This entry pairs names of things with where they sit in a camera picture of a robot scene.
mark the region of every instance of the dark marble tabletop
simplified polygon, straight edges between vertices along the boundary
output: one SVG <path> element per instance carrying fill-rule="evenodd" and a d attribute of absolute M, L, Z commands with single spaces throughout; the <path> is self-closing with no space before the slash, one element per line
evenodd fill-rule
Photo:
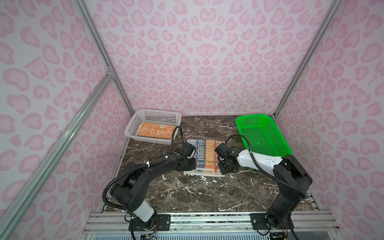
<path fill-rule="evenodd" d="M 238 116 L 183 116 L 181 128 L 184 139 L 212 139 L 225 141 L 238 133 Z M 180 146 L 180 135 L 175 147 Z M 239 137 L 230 140 L 229 146 L 243 146 Z M 169 145 L 130 140 L 120 172 L 129 161 L 144 163 L 156 159 L 169 150 Z M 215 211 L 266 211 L 278 194 L 275 181 L 250 168 L 240 167 L 236 174 L 225 177 L 184 175 L 172 171 L 154 179 L 149 185 L 146 199 L 157 212 L 215 212 Z M 313 210 L 304 201 L 297 211 Z"/>

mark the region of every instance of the orange towel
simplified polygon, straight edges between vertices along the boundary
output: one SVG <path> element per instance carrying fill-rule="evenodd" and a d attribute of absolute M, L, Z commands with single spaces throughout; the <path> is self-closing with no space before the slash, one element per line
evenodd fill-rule
<path fill-rule="evenodd" d="M 137 133 L 141 137 L 171 138 L 175 126 L 143 122 Z"/>

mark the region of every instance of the black cable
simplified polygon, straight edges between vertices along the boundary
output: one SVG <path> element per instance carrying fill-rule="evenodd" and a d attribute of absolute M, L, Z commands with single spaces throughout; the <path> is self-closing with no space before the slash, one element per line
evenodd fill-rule
<path fill-rule="evenodd" d="M 131 228 L 131 236 L 132 236 L 132 240 L 136 240 L 136 237 L 135 235 L 133 234 L 133 229 Z"/>
<path fill-rule="evenodd" d="M 288 238 L 288 228 L 285 225 L 285 223 L 283 223 L 282 227 L 283 227 L 283 232 L 282 232 L 283 237 L 284 237 L 284 239 L 287 239 Z"/>
<path fill-rule="evenodd" d="M 180 126 L 176 126 L 175 129 L 173 129 L 173 133 L 172 133 L 172 137 L 171 137 L 171 141 L 170 141 L 170 150 L 172 151 L 173 149 L 173 143 L 175 142 L 174 138 L 175 138 L 175 133 L 176 133 L 176 130 L 177 129 L 180 129 L 180 135 L 181 135 L 181 143 L 184 144 L 184 136 L 183 136 L 183 130 L 181 129 Z"/>
<path fill-rule="evenodd" d="M 154 230 L 152 233 L 150 233 L 150 234 L 147 234 L 148 236 L 151 236 L 151 235 L 153 235 L 154 233 L 156 233 L 156 232 L 157 232 L 157 228 L 158 228 L 157 224 L 159 224 L 159 222 L 158 222 L 158 221 L 156 221 L 156 222 L 155 222 L 155 230 Z"/>
<path fill-rule="evenodd" d="M 160 161 L 152 161 L 150 162 L 150 166 L 156 166 L 160 163 L 163 163 L 164 161 L 166 161 L 167 158 L 164 158 Z M 120 178 L 124 177 L 125 175 L 127 174 L 131 174 L 131 173 L 134 173 L 135 171 L 139 170 L 139 169 L 143 169 L 143 168 L 147 168 L 148 165 L 146 164 L 143 164 L 143 165 L 139 165 L 139 166 L 136 166 L 134 168 L 131 168 L 125 172 L 123 172 L 122 174 L 118 175 L 115 179 L 113 179 L 110 183 L 107 184 L 107 186 L 105 187 L 104 191 L 103 191 L 103 194 L 101 195 L 101 198 L 103 200 L 103 202 L 107 205 L 107 206 L 110 206 L 110 207 L 113 207 L 113 208 L 116 208 L 116 209 L 121 209 L 121 210 L 126 210 L 123 206 L 121 205 L 118 205 L 118 204 L 114 204 L 112 202 L 110 202 L 108 199 L 107 199 L 107 192 L 108 190 L 112 187 L 112 185 L 117 182 L 117 180 L 119 180 Z"/>
<path fill-rule="evenodd" d="M 129 213 L 129 212 L 127 212 L 127 213 L 125 214 L 125 216 L 124 216 L 124 220 L 125 220 L 126 222 L 131 222 L 131 220 L 129 220 L 129 221 L 127 220 L 127 215 L 128 215 L 128 213 Z"/>
<path fill-rule="evenodd" d="M 227 138 L 227 140 L 224 142 L 224 144 L 227 144 L 228 140 L 231 139 L 231 138 L 233 138 L 233 137 L 235 137 L 235 136 L 240 136 L 240 137 L 242 137 L 242 138 L 247 142 L 248 147 L 249 147 L 249 152 L 251 153 L 251 152 L 252 152 L 252 149 L 251 149 L 251 143 L 249 142 L 249 140 L 248 140 L 245 136 L 243 136 L 243 135 L 241 135 L 241 134 L 238 134 L 238 133 L 237 133 L 237 134 L 233 134 L 233 135 L 229 136 L 229 137 Z M 277 177 L 275 177 L 275 176 L 273 176 L 273 175 L 267 173 L 262 167 L 260 167 L 259 163 L 257 163 L 257 161 L 256 161 L 256 159 L 255 159 L 255 157 L 254 157 L 253 154 L 251 154 L 251 158 L 252 158 L 253 163 L 256 165 L 256 167 L 257 167 L 257 168 L 260 170 L 260 172 L 262 172 L 264 175 L 266 175 L 267 177 L 269 177 L 269 178 L 275 180 L 276 182 L 282 183 L 282 184 L 284 184 L 284 185 L 286 185 L 286 186 L 292 188 L 293 190 L 297 191 L 298 193 L 300 193 L 300 194 L 303 196 L 303 199 L 307 199 L 307 198 L 308 198 L 307 193 L 304 192 L 303 190 L 298 189 L 297 187 L 295 187 L 295 186 L 293 186 L 293 185 L 291 185 L 291 184 L 289 184 L 289 183 L 287 183 L 287 182 L 285 182 L 285 181 L 283 181 L 283 180 L 280 180 L 280 179 L 278 179 Z"/>
<path fill-rule="evenodd" d="M 267 235 L 267 234 L 269 233 L 270 230 L 271 230 L 271 228 L 268 229 L 268 232 L 266 232 L 266 233 L 264 233 L 264 234 L 261 234 L 261 233 L 259 232 L 259 230 L 256 229 L 257 233 L 260 234 L 261 236 L 265 236 L 265 235 Z"/>
<path fill-rule="evenodd" d="M 294 226 L 293 226 L 293 223 L 292 223 L 291 214 L 292 214 L 292 212 L 289 211 L 288 212 L 288 216 L 287 216 L 289 228 L 291 229 L 291 233 L 295 237 L 295 239 L 296 240 L 300 240 L 299 237 L 296 235 L 295 231 L 293 230 Z"/>

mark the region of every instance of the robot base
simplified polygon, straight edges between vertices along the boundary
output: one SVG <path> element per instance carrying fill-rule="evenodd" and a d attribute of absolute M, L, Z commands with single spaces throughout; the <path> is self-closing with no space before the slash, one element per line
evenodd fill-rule
<path fill-rule="evenodd" d="M 269 226 L 267 225 L 267 221 L 265 219 L 265 214 L 250 214 L 251 217 L 251 223 L 253 230 L 268 230 Z M 288 219 L 287 217 L 284 218 L 283 223 L 287 227 L 287 229 L 290 229 L 289 224 L 288 224 Z"/>
<path fill-rule="evenodd" d="M 157 214 L 156 221 L 159 222 L 158 231 L 169 231 L 169 226 L 170 226 L 169 214 Z M 146 230 L 145 225 L 141 222 L 141 220 L 138 217 L 131 219 L 128 229 L 131 231 L 132 228 L 134 231 L 140 231 L 140 232 L 149 231 L 149 230 Z"/>

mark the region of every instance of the aluminum frame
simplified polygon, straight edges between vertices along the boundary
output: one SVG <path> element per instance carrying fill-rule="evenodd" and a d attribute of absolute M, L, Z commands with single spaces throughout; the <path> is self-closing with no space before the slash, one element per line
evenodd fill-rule
<path fill-rule="evenodd" d="M 250 213 L 265 212 L 176 212 L 170 214 L 170 230 L 162 233 L 214 233 L 255 232 Z M 91 214 L 83 232 L 83 238 L 93 234 L 125 233 L 129 223 L 125 212 Z M 330 211 L 297 211 L 292 214 L 296 232 L 340 231 Z"/>
<path fill-rule="evenodd" d="M 104 91 L 107 89 L 113 79 L 113 75 L 108 72 L 101 82 L 97 85 L 96 89 L 85 101 L 79 112 L 68 125 L 63 135 L 59 138 L 53 146 L 49 154 L 44 158 L 38 169 L 28 180 L 23 190 L 19 193 L 17 198 L 10 205 L 5 215 L 0 221 L 0 240 L 7 240 L 18 225 L 25 212 L 28 210 L 31 203 L 45 184 L 48 177 L 55 169 L 57 163 L 60 161 L 65 151 L 68 149 L 72 140 L 79 132 L 83 123 L 92 112 L 94 106 L 99 101 Z"/>
<path fill-rule="evenodd" d="M 275 116 L 278 116 L 281 113 L 281 110 L 284 107 L 285 103 L 287 102 L 293 89 L 295 88 L 296 84 L 299 82 L 301 74 L 303 73 L 304 69 L 307 67 L 309 61 L 311 60 L 311 57 L 314 55 L 316 48 L 319 46 L 327 30 L 331 26 L 332 21 L 335 19 L 338 11 L 343 6 L 344 1 L 345 0 L 332 1 L 331 6 L 329 7 L 327 13 L 325 14 L 324 19 L 322 20 L 318 30 L 316 31 L 316 34 L 313 37 L 313 40 L 310 46 L 308 47 L 308 50 L 305 52 L 303 60 L 300 62 L 295 74 L 292 77 L 291 82 L 287 87 L 287 90 L 285 91 L 279 105 L 276 108 L 276 111 L 274 113 Z"/>
<path fill-rule="evenodd" d="M 85 4 L 84 0 L 74 0 L 74 3 L 77 7 L 78 13 L 81 15 L 83 18 L 83 21 L 85 25 L 87 26 L 87 29 L 89 33 L 91 34 L 91 37 L 93 41 L 96 44 L 97 49 L 100 52 L 101 58 L 104 61 L 105 66 L 111 71 L 111 74 L 114 76 L 113 80 L 116 83 L 116 86 L 119 90 L 119 94 L 122 97 L 124 104 L 127 106 L 131 116 L 135 113 L 133 111 L 133 108 L 129 102 L 129 99 L 127 97 L 127 94 L 124 91 L 124 88 L 121 85 L 121 82 L 119 80 L 119 77 L 116 75 L 115 68 L 113 67 L 113 64 L 108 56 L 108 53 L 106 51 L 106 48 L 103 44 L 103 41 L 101 40 L 101 37 L 96 29 L 95 24 L 93 23 L 92 16 L 88 10 L 87 5 Z"/>
<path fill-rule="evenodd" d="M 119 158 L 116 161 L 116 164 L 113 168 L 112 174 L 109 177 L 108 182 L 111 182 L 115 177 L 117 177 L 119 170 L 120 170 L 120 167 L 121 167 L 121 163 L 122 163 L 124 156 L 125 156 L 125 152 L 127 151 L 127 148 L 128 148 L 129 140 L 130 140 L 129 137 L 126 137 L 124 139 L 124 142 L 122 144 L 122 148 L 121 148 L 121 151 L 119 154 Z M 99 207 L 98 207 L 98 212 L 102 213 L 104 211 L 105 206 L 106 206 L 105 203 L 103 201 L 101 201 L 101 203 L 99 204 Z"/>

